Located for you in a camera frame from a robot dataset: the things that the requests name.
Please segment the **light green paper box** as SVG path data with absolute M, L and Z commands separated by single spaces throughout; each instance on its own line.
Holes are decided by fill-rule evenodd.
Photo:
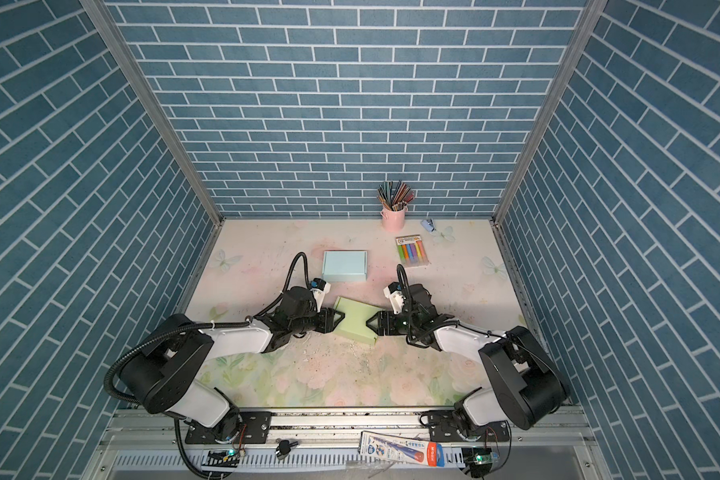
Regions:
M 366 325 L 382 309 L 364 302 L 338 297 L 334 310 L 344 314 L 333 333 L 344 339 L 374 346 L 378 335 Z

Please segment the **light blue paper box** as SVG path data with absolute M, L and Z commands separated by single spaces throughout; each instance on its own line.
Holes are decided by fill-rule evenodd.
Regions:
M 323 253 L 322 278 L 329 283 L 363 282 L 368 275 L 365 250 L 326 250 Z

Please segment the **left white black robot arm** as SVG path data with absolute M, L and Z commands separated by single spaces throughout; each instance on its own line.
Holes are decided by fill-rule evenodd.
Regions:
M 291 287 L 239 322 L 197 323 L 174 314 L 110 366 L 104 390 L 150 414 L 184 419 L 227 438 L 240 422 L 239 409 L 197 379 L 201 368 L 221 357 L 270 353 L 309 332 L 333 332 L 345 313 L 323 305 L 329 289 L 321 283 Z

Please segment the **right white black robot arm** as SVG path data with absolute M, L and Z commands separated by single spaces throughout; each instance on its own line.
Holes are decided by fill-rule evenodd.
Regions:
M 483 330 L 440 313 L 421 284 L 394 282 L 384 289 L 392 308 L 374 314 L 366 326 L 379 336 L 403 336 L 417 348 L 458 354 L 482 367 L 489 386 L 479 387 L 453 407 L 451 424 L 465 437 L 508 421 L 528 430 L 556 412 L 570 388 L 536 337 L 524 326 Z

